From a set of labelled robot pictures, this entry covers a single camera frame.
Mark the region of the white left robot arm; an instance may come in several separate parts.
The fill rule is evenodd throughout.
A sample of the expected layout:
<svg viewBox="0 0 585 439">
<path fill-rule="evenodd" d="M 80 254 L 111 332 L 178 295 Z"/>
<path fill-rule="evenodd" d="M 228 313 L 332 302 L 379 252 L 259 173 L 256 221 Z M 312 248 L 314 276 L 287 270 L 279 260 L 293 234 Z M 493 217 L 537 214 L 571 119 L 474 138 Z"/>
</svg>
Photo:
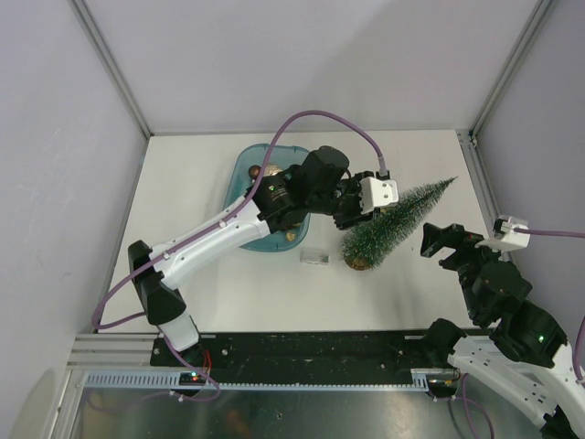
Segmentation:
<svg viewBox="0 0 585 439">
<path fill-rule="evenodd" d="M 350 175 L 348 168 L 342 152 L 322 146 L 300 165 L 263 177 L 258 187 L 180 238 L 129 247 L 135 291 L 148 322 L 171 344 L 174 359 L 189 366 L 202 354 L 199 331 L 179 292 L 195 270 L 234 248 L 288 230 L 310 214 L 330 216 L 339 230 L 347 230 L 398 202 L 397 184 L 388 174 Z"/>
</svg>

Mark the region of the clear battery box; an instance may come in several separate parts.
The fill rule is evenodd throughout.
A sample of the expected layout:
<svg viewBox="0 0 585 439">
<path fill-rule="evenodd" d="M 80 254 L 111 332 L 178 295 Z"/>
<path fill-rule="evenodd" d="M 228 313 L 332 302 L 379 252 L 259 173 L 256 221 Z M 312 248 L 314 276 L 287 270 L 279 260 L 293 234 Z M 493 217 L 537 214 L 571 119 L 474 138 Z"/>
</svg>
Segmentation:
<svg viewBox="0 0 585 439">
<path fill-rule="evenodd" d="M 328 265 L 330 263 L 330 255 L 328 252 L 302 249 L 300 253 L 300 262 L 314 265 Z"/>
</svg>

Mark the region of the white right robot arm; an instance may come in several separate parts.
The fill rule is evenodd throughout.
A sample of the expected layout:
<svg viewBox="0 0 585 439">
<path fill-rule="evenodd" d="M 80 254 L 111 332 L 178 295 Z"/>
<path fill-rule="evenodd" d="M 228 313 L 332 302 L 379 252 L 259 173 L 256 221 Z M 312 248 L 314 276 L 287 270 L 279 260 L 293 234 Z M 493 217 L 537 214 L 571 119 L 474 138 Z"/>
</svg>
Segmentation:
<svg viewBox="0 0 585 439">
<path fill-rule="evenodd" d="M 423 337 L 421 355 L 433 367 L 445 364 L 473 376 L 514 404 L 544 438 L 584 435 L 584 370 L 580 347 L 571 346 L 561 325 L 528 301 L 532 285 L 505 252 L 527 247 L 536 230 L 509 216 L 495 221 L 485 238 L 460 224 L 423 226 L 420 254 L 430 258 L 449 248 L 441 268 L 457 273 L 472 323 L 489 329 L 503 355 L 496 359 L 453 322 L 438 319 Z"/>
</svg>

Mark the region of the small green christmas tree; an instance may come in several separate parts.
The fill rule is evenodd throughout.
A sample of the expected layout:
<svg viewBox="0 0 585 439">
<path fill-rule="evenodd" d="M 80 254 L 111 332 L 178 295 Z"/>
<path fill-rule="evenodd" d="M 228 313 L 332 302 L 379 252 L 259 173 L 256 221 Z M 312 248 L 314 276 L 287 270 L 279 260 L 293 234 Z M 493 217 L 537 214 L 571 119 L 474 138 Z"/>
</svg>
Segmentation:
<svg viewBox="0 0 585 439">
<path fill-rule="evenodd" d="M 356 271 L 378 268 L 431 214 L 455 180 L 450 177 L 411 188 L 400 195 L 396 206 L 383 208 L 371 221 L 350 229 L 340 247 L 346 265 Z"/>
</svg>

